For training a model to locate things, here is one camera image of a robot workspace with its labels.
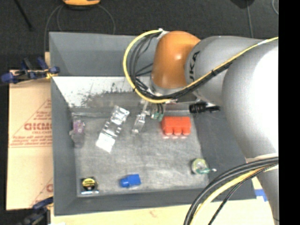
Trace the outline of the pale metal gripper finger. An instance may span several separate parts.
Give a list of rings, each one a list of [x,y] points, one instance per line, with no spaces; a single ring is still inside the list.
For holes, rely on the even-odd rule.
[[[140,133],[146,123],[146,114],[141,113],[138,119],[138,132]]]
[[[140,114],[138,114],[136,116],[133,128],[132,128],[132,134],[133,135],[137,135],[140,133],[141,130],[141,125],[142,125],[142,116]]]

